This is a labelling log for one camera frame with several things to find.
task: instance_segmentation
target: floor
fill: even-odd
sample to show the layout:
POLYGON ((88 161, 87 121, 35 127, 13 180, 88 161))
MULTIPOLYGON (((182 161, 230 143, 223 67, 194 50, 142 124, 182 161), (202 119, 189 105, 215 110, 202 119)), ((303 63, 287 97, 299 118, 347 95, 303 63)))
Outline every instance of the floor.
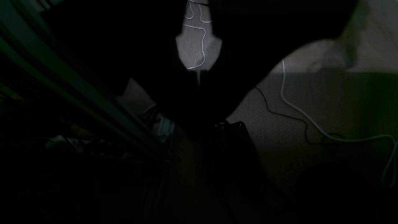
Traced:
MULTIPOLYGON (((204 49, 207 58, 201 69, 210 69, 222 41, 212 36, 211 24, 199 21, 197 5, 192 4, 192 8, 195 16, 185 20, 185 24, 206 29, 204 49)), ((203 19, 209 20, 207 7, 202 8, 203 19)), ((285 58, 286 99, 306 111, 327 133, 339 133, 346 139, 379 134, 398 138, 397 10, 397 1, 361 0, 339 39, 308 43, 288 55, 285 58)), ((180 58, 186 67, 202 61, 202 36, 202 30, 183 27, 182 34, 176 37, 180 58)), ((281 100, 281 80, 282 66, 278 64, 257 86, 264 92, 271 110, 303 119, 303 115, 281 100)), ((141 113, 153 104, 133 80, 121 100, 135 113, 141 113)), ((298 176, 306 168, 327 161, 346 164, 360 172, 373 187, 381 188, 380 177, 392 150, 388 139, 342 145, 334 150, 308 145, 304 139, 304 124, 269 113, 256 89, 247 94, 227 120, 246 124, 267 175, 291 197, 294 197, 298 176)), ((313 142, 323 139, 312 125, 308 137, 313 142)), ((194 146, 188 148, 191 150, 177 153, 183 159, 177 159, 174 165, 174 170, 180 173, 177 178, 180 178, 182 189, 200 184, 200 175, 193 179, 182 171, 194 169, 200 173, 199 152, 194 146)), ((199 195, 202 196, 192 197, 200 200, 205 193, 199 195)), ((186 197, 181 207, 193 198, 186 197)))

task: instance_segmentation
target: black cable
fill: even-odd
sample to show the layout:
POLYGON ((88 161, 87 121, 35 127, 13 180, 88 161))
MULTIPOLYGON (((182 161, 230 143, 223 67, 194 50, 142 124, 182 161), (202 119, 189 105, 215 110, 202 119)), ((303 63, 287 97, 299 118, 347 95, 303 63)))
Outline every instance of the black cable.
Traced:
POLYGON ((192 3, 199 4, 202 6, 209 6, 209 4, 207 4, 207 3, 199 3, 199 2, 192 2, 192 3))
MULTIPOLYGON (((255 89, 257 89, 260 92, 260 94, 262 95, 262 97, 264 99, 264 102, 265 102, 265 106, 267 107, 267 110, 271 114, 276 114, 276 115, 284 116, 286 118, 290 118, 290 119, 293 119, 293 120, 298 120, 298 121, 300 121, 300 122, 305 124, 304 136, 305 136, 305 141, 307 142, 307 144, 309 144, 309 145, 341 145, 342 144, 341 142, 326 143, 324 141, 325 139, 322 139, 322 142, 320 142, 320 143, 310 142, 310 140, 308 140, 308 135, 307 135, 308 124, 307 124, 307 122, 305 120, 300 119, 300 118, 295 118, 295 117, 292 117, 292 116, 289 116, 289 115, 286 115, 286 114, 280 114, 278 112, 274 112, 274 111, 270 110, 269 107, 268 107, 268 102, 267 102, 267 99, 265 98, 264 93, 257 86, 255 87, 255 89)), ((338 133, 329 133, 329 135, 335 135, 335 136, 341 137, 342 139, 345 139, 341 134, 338 134, 338 133)))

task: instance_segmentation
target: power cord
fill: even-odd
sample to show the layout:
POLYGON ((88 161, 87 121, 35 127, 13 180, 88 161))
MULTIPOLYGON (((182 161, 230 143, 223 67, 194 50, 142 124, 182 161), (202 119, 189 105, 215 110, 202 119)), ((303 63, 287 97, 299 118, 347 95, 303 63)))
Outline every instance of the power cord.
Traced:
MULTIPOLYGON (((191 16, 191 17, 185 16, 185 18, 186 18, 187 20, 193 19, 194 15, 195 15, 195 14, 193 13, 192 5, 191 5, 191 2, 193 2, 193 3, 196 3, 196 4, 199 6, 199 10, 200 10, 200 21, 201 21, 202 23, 206 23, 206 24, 211 23, 211 21, 204 21, 204 20, 202 19, 202 14, 203 14, 203 12, 202 12, 202 7, 201 7, 201 4, 202 4, 202 3, 198 3, 198 2, 194 2, 194 1, 188 1, 188 2, 189 2, 189 9, 190 9, 190 11, 191 11, 191 13, 192 13, 192 16, 191 16)), ((202 54, 203 54, 203 61, 202 61, 200 64, 196 65, 196 66, 192 66, 192 67, 187 68, 188 70, 191 70, 191 69, 195 69, 195 68, 198 68, 198 67, 202 66, 202 65, 205 63, 205 61, 206 61, 205 49, 204 49, 204 46, 203 46, 203 42, 204 42, 205 37, 206 37, 206 29, 203 28, 203 27, 191 26, 191 25, 187 25, 187 24, 184 24, 184 26, 190 27, 190 28, 193 28, 193 29, 201 29, 201 30, 204 31, 204 34, 203 34, 203 37, 202 37, 202 42, 201 42, 202 54)))
MULTIPOLYGON (((337 142, 325 143, 324 141, 322 141, 322 142, 311 142, 311 141, 308 139, 308 134, 307 134, 308 123, 307 123, 305 120, 300 119, 300 118, 295 118, 295 117, 292 117, 292 116, 289 116, 289 115, 286 115, 286 114, 281 114, 281 113, 274 112, 274 111, 270 110, 270 108, 268 107, 268 102, 267 102, 267 99, 265 98, 264 93, 263 93, 258 87, 254 87, 254 88, 260 92, 261 96, 262 96, 263 99, 264 99, 265 106, 267 107, 267 110, 268 110, 271 114, 276 114, 276 115, 280 115, 280 116, 283 116, 283 117, 286 117, 286 118, 290 118, 290 119, 293 119, 293 120, 297 120, 297 121, 302 122, 302 123, 305 125, 304 137, 305 137, 305 141, 306 141, 307 144, 309 144, 309 145, 339 145, 339 144, 340 144, 340 143, 337 143, 337 142)), ((341 137, 342 139, 345 139, 344 136, 342 136, 341 134, 338 134, 338 133, 330 133, 329 135, 335 135, 335 136, 341 137)))
POLYGON ((392 181, 390 183, 390 187, 393 187, 394 184, 395 184, 395 179, 396 179, 396 150, 397 150, 397 147, 398 147, 398 141, 395 141, 393 136, 387 135, 387 134, 376 135, 376 136, 369 137, 369 138, 353 139, 353 140, 336 138, 336 137, 333 137, 333 136, 329 135, 306 112, 304 112, 302 109, 300 109, 296 105, 294 105, 294 104, 292 104, 292 103, 290 103, 289 101, 286 100, 286 98, 285 98, 285 96, 283 94, 283 91, 285 89, 285 83, 286 83, 285 60, 282 60, 282 66, 283 66, 283 78, 282 78, 282 85, 281 85, 281 98, 282 98, 282 101, 285 102, 290 107, 294 108, 295 110, 299 111, 302 115, 304 115, 309 121, 311 121, 311 123, 318 129, 318 131, 320 133, 322 133, 325 137, 327 137, 327 138, 329 138, 331 140, 334 140, 334 141, 347 142, 347 143, 371 141, 371 140, 379 139, 379 138, 389 138, 389 139, 392 140, 394 147, 392 149, 392 153, 391 153, 391 156, 390 156, 390 158, 388 160, 388 163, 386 164, 386 167, 384 168, 384 171, 383 171, 383 174, 382 174, 382 177, 381 177, 381 182, 382 182, 383 185, 385 185, 385 177, 386 177, 387 171, 388 171, 392 161, 394 160, 393 178, 392 178, 392 181))

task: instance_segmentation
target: white cable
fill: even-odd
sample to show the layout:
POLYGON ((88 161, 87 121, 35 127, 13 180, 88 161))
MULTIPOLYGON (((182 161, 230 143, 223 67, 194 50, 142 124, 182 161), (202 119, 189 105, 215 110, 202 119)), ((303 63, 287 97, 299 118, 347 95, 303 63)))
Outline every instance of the white cable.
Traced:
POLYGON ((191 17, 187 17, 187 16, 185 16, 185 19, 187 19, 187 20, 191 20, 191 19, 193 18, 193 16, 194 16, 194 14, 193 14, 193 10, 192 10, 192 5, 191 5, 191 2, 189 2, 189 9, 191 10, 192 16, 191 16, 191 17))
POLYGON ((299 111, 301 114, 303 114, 309 121, 311 121, 311 123, 319 130, 319 132, 321 132, 324 136, 326 136, 329 139, 335 140, 335 141, 341 141, 341 142, 361 142, 361 141, 370 141, 370 140, 374 140, 374 139, 378 139, 378 138, 390 138, 394 144, 394 148, 392 149, 392 153, 391 156, 388 160, 388 163, 386 165, 386 167, 384 168, 382 177, 381 177, 381 181, 382 184, 385 184, 385 176, 387 173, 387 170, 389 168, 389 166, 391 165, 392 160, 394 159, 394 170, 393 170, 393 178, 392 178, 392 182, 390 184, 390 187, 394 186, 395 183, 395 179, 396 179, 396 151, 398 148, 398 141, 396 142, 394 137, 392 137, 391 135, 377 135, 377 136, 373 136, 373 137, 369 137, 369 138, 362 138, 362 139, 354 139, 354 140, 347 140, 347 139, 339 139, 336 137, 333 137, 331 135, 329 135, 328 133, 326 133, 306 112, 304 112, 302 109, 300 109, 299 107, 293 105, 292 103, 290 103, 289 101, 286 100, 283 91, 285 88, 285 80, 286 80, 286 68, 285 68, 285 61, 282 60, 282 66, 283 66, 283 78, 282 78, 282 86, 281 86, 281 98, 283 100, 283 102, 285 102, 287 105, 291 106, 292 108, 296 109, 297 111, 299 111))
POLYGON ((195 68, 198 68, 198 67, 202 66, 202 65, 205 63, 205 61, 206 61, 206 54, 205 54, 205 50, 204 50, 204 48, 203 48, 203 41, 205 40, 205 37, 206 37, 206 29, 203 28, 203 27, 190 26, 190 25, 186 25, 186 24, 184 24, 184 26, 190 27, 190 28, 193 28, 193 29, 201 29, 201 30, 203 30, 203 31, 205 32, 205 33, 203 34, 203 37, 202 37, 202 54, 203 54, 203 61, 202 61, 202 63, 200 63, 200 64, 198 64, 198 65, 196 65, 196 66, 187 68, 188 70, 191 70, 191 69, 195 69, 195 68))
MULTIPOLYGON (((192 6, 191 6, 191 2, 197 3, 197 5, 199 6, 199 10, 200 10, 200 21, 201 21, 202 23, 205 23, 205 24, 211 23, 211 21, 203 21, 203 20, 202 20, 202 14, 203 14, 203 13, 202 13, 202 7, 200 6, 200 4, 199 4, 198 2, 194 2, 194 1, 191 1, 191 0, 189 1, 189 9, 191 10, 192 16, 191 16, 191 17, 185 16, 185 18, 188 19, 188 20, 190 20, 190 19, 192 19, 193 16, 194 16, 193 10, 192 10, 192 6)), ((203 41, 205 40, 205 37, 206 37, 206 29, 203 28, 203 27, 191 26, 191 25, 186 25, 186 24, 184 24, 184 26, 186 26, 186 27, 191 27, 191 28, 194 28, 194 29, 201 29, 201 30, 203 30, 203 31, 205 32, 205 33, 203 34, 202 43, 201 43, 201 45, 202 45, 203 61, 202 61, 202 63, 200 63, 199 65, 196 65, 196 66, 187 68, 188 70, 191 70, 191 69, 195 69, 195 68, 198 68, 198 67, 202 66, 202 65, 205 63, 205 61, 206 61, 205 49, 204 49, 204 46, 203 46, 203 41)))
POLYGON ((211 23, 211 21, 203 21, 203 20, 202 20, 202 7, 200 6, 200 4, 198 4, 198 6, 199 6, 199 10, 200 10, 200 21, 201 21, 202 23, 205 23, 205 24, 211 23))

